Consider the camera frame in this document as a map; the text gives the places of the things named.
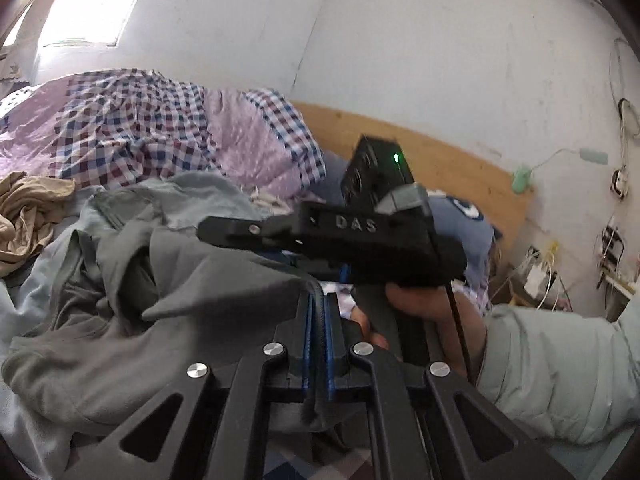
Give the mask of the person's right hand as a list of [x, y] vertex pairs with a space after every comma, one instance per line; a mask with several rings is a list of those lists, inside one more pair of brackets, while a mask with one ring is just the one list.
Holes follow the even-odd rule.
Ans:
[[433, 323], [445, 362], [459, 375], [475, 382], [482, 367], [487, 342], [487, 328], [474, 304], [462, 294], [454, 293], [460, 324], [463, 328], [469, 365], [464, 364], [457, 325], [454, 322], [447, 292], [439, 289], [405, 289], [388, 284], [385, 289], [390, 305], [416, 320], [416, 324]]

